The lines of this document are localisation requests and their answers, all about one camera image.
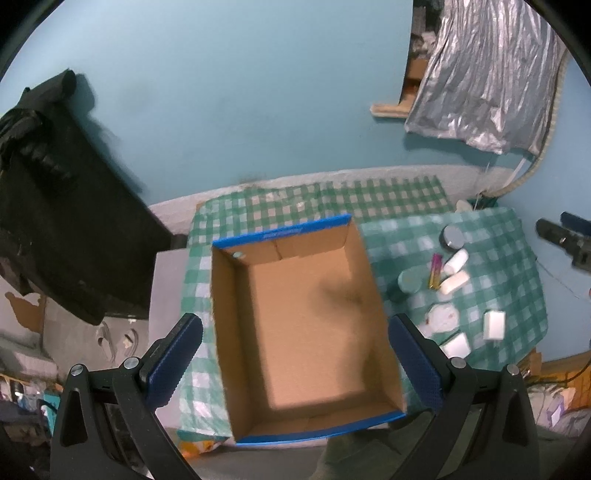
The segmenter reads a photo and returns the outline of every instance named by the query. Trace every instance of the screw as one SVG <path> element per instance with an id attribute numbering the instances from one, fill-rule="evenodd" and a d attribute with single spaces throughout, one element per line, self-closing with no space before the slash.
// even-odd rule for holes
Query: screw
<path id="1" fill-rule="evenodd" d="M 455 356 L 452 358 L 452 365 L 456 368 L 464 368 L 466 366 L 466 361 L 463 358 Z"/>
<path id="2" fill-rule="evenodd" d="M 513 376 L 516 376 L 516 375 L 520 375 L 521 374 L 521 371 L 519 370 L 519 367 L 517 365 L 515 365 L 515 364 L 509 364 L 509 365 L 507 365 L 507 371 L 511 375 L 513 375 Z"/>
<path id="3" fill-rule="evenodd" d="M 70 373 L 72 374 L 73 377 L 80 375 L 84 370 L 84 365 L 82 364 L 76 364 L 74 365 L 71 369 L 70 369 Z"/>
<path id="4" fill-rule="evenodd" d="M 125 362 L 123 362 L 123 366 L 127 370 L 131 370 L 132 368 L 135 368 L 138 365 L 139 365 L 139 358 L 137 358 L 136 356 L 130 356 L 128 359 L 125 360 Z"/>

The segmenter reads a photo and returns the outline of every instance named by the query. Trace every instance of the black cloth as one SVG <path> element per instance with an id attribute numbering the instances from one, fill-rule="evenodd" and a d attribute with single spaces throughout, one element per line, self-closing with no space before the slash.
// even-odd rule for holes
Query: black cloth
<path id="1" fill-rule="evenodd" d="M 0 119 L 0 274 L 93 325 L 147 318 L 173 236 L 87 140 L 64 104 L 75 89 L 66 70 Z"/>

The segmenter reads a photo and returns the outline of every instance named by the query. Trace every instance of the light blue wall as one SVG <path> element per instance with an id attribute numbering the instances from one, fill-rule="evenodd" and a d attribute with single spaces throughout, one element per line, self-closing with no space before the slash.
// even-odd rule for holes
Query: light blue wall
<path id="1" fill-rule="evenodd" d="M 591 219 L 591 87 L 574 60 L 563 92 L 556 133 L 540 169 L 500 202 L 515 208 L 543 265 L 538 270 L 549 328 L 538 351 L 544 361 L 588 350 L 591 338 L 591 275 L 574 270 L 562 249 L 535 233 L 539 218 L 560 223 L 564 211 Z"/>
<path id="2" fill-rule="evenodd" d="M 245 180 L 495 156 L 375 121 L 398 101 L 411 0 L 65 0 L 0 83 L 0 112 L 65 68 L 148 203 Z"/>

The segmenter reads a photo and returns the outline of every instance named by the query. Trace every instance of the silver plastic sheet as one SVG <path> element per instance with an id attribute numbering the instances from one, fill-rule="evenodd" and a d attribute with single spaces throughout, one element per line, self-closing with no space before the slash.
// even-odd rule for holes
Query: silver plastic sheet
<path id="1" fill-rule="evenodd" d="M 445 0 L 406 131 L 539 154 L 565 49 L 524 0 Z"/>

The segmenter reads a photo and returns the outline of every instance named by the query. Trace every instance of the wooden shelf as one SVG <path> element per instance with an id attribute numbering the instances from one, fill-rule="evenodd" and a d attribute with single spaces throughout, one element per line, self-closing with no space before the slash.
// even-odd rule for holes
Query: wooden shelf
<path id="1" fill-rule="evenodd" d="M 414 93 L 406 95 L 403 93 L 402 101 L 397 105 L 392 103 L 375 103 L 369 111 L 373 116 L 378 118 L 406 118 L 416 98 L 417 95 Z"/>
<path id="2" fill-rule="evenodd" d="M 407 65 L 400 103 L 375 103 L 369 111 L 378 118 L 406 118 L 417 98 L 418 87 L 427 70 L 428 60 L 411 59 Z"/>

